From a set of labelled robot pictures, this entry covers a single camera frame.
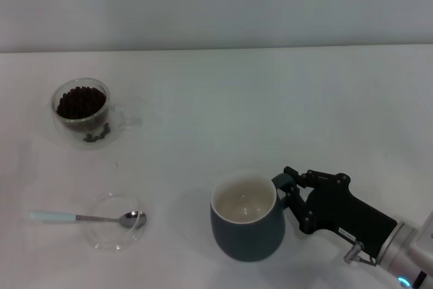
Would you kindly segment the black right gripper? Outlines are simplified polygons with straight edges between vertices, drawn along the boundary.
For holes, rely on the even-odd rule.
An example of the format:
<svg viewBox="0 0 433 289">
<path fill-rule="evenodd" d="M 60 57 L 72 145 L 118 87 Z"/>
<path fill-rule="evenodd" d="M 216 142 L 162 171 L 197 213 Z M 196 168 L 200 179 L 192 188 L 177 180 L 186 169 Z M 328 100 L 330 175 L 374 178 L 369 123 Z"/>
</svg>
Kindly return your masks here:
<svg viewBox="0 0 433 289">
<path fill-rule="evenodd" d="M 290 185 L 285 194 L 285 206 L 295 216 L 302 233 L 310 235 L 320 229 L 330 230 L 351 244 L 361 242 L 366 254 L 374 259 L 378 257 L 397 222 L 353 196 L 348 175 L 312 170 L 300 174 L 289 166 L 283 172 L 298 186 L 313 189 L 306 202 L 295 185 Z"/>
</svg>

